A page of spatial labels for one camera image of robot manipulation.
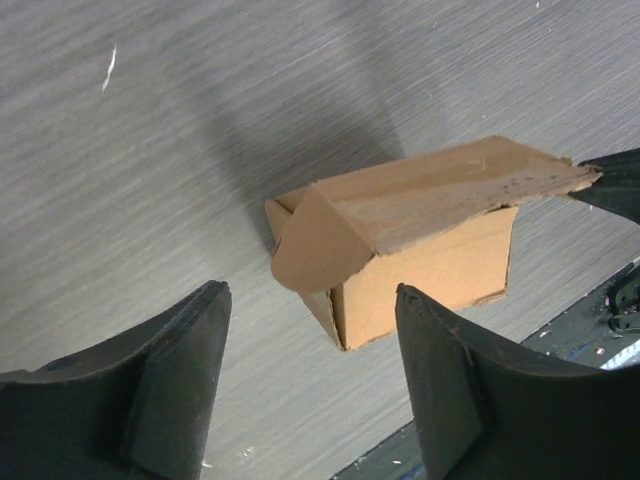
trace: cardboard box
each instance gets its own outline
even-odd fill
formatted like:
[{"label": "cardboard box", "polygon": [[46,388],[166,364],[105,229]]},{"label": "cardboard box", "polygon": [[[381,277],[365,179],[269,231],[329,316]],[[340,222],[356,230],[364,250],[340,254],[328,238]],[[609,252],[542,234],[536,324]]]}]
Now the cardboard box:
[{"label": "cardboard box", "polygon": [[490,137],[320,180],[266,202],[271,270],[354,350],[395,331],[399,283],[454,310],[504,296],[517,206],[599,176]]}]

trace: corrugated cardboard edge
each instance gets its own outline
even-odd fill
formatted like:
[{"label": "corrugated cardboard edge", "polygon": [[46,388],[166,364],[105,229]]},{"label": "corrugated cardboard edge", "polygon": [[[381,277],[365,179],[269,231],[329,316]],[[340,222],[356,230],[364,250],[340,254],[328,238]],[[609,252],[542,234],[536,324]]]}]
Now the corrugated cardboard edge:
[{"label": "corrugated cardboard edge", "polygon": [[360,350],[361,348],[366,347],[367,345],[371,345],[372,343],[377,342],[378,340],[382,340],[383,338],[387,338],[390,335],[393,335],[395,333],[395,330],[393,332],[389,332],[389,333],[383,333],[382,335],[377,335],[369,340],[367,340],[365,343],[358,345],[356,347],[344,347],[342,345],[340,345],[340,350],[342,350],[343,352],[355,352],[356,350]]},{"label": "corrugated cardboard edge", "polygon": [[[279,199],[276,198],[265,202],[265,213],[267,214],[273,238],[277,244],[280,239],[282,229],[284,228],[287,220],[291,218],[291,215],[293,215],[293,212],[285,208],[283,204],[279,202]],[[298,293],[298,295],[338,348],[342,351],[346,351],[347,349],[344,346],[344,342],[338,334],[333,302],[331,301],[331,292],[324,291],[315,294]]]}]

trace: cardboard flap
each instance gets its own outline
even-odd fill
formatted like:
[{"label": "cardboard flap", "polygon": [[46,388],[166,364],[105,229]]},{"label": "cardboard flap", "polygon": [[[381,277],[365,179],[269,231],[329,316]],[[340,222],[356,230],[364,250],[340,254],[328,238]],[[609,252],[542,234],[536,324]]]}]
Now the cardboard flap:
[{"label": "cardboard flap", "polygon": [[287,211],[280,203],[275,200],[267,200],[264,204],[264,211],[267,214],[267,220],[273,233],[273,239],[276,245],[280,241],[280,235],[282,229],[286,225],[289,218],[291,218],[291,212]]},{"label": "cardboard flap", "polygon": [[567,159],[489,137],[322,180],[316,188],[358,225],[375,253],[386,255],[484,213],[587,188],[599,176]]},{"label": "cardboard flap", "polygon": [[309,187],[282,228],[271,272],[297,292],[325,292],[364,267],[370,243],[315,188]]},{"label": "cardboard flap", "polygon": [[[490,211],[587,188],[599,176],[567,159],[489,137],[321,180],[278,197],[293,214],[276,234],[271,270],[291,290],[325,292],[376,255]],[[271,210],[270,218],[276,217]]]}]

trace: white speck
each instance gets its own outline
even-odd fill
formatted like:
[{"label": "white speck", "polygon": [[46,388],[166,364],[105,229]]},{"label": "white speck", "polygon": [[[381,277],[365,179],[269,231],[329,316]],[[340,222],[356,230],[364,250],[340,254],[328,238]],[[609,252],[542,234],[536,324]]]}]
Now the white speck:
[{"label": "white speck", "polygon": [[254,447],[247,447],[244,450],[237,453],[239,457],[248,457],[255,451]]},{"label": "white speck", "polygon": [[111,80],[111,73],[113,69],[116,67],[116,52],[118,49],[116,48],[116,44],[113,44],[113,53],[111,54],[111,63],[109,64],[109,68],[107,69],[107,78],[104,79],[102,83],[102,91],[104,92],[107,89],[107,85],[109,85],[109,80]]},{"label": "white speck", "polygon": [[473,170],[471,172],[468,172],[469,174],[472,173],[478,173],[478,172],[484,172],[488,167],[487,167],[487,161],[483,158],[482,160],[469,160],[469,163],[472,165],[478,165],[478,168],[476,170]]}]

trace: gray brushed metal surface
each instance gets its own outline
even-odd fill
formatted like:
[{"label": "gray brushed metal surface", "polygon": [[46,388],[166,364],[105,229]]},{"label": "gray brushed metal surface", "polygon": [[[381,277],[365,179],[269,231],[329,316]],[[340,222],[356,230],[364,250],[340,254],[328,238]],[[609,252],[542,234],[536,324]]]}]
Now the gray brushed metal surface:
[{"label": "gray brushed metal surface", "polygon": [[[580,160],[640,144],[637,2],[472,3],[0,1],[0,369],[214,278],[234,314],[203,479],[324,479],[406,423],[396,339],[341,354],[270,277],[264,198],[494,133]],[[469,316],[522,340],[639,240],[535,202],[509,298]]]}]

